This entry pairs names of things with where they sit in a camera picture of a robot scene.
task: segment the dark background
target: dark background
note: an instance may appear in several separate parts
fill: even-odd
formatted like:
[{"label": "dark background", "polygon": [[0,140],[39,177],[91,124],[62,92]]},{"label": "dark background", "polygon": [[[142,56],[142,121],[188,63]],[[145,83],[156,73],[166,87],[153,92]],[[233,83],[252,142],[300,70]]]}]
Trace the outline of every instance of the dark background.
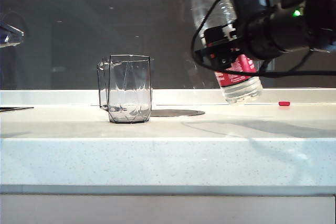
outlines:
[{"label": "dark background", "polygon": [[[25,32],[0,49],[1,89],[95,89],[96,64],[110,54],[149,55],[153,87],[218,88],[188,54],[191,0],[0,0],[0,19]],[[277,59],[276,70],[302,53]],[[336,54],[315,54],[304,69],[335,69]],[[264,87],[335,87],[334,77],[263,79]]]}]

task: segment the white countertop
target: white countertop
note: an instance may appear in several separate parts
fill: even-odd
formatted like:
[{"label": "white countertop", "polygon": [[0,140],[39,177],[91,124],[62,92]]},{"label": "white countertop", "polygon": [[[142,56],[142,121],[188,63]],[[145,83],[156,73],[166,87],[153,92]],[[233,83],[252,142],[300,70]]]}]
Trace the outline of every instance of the white countertop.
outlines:
[{"label": "white countertop", "polygon": [[336,193],[336,105],[184,105],[199,116],[113,124],[97,106],[1,118],[2,193]]}]

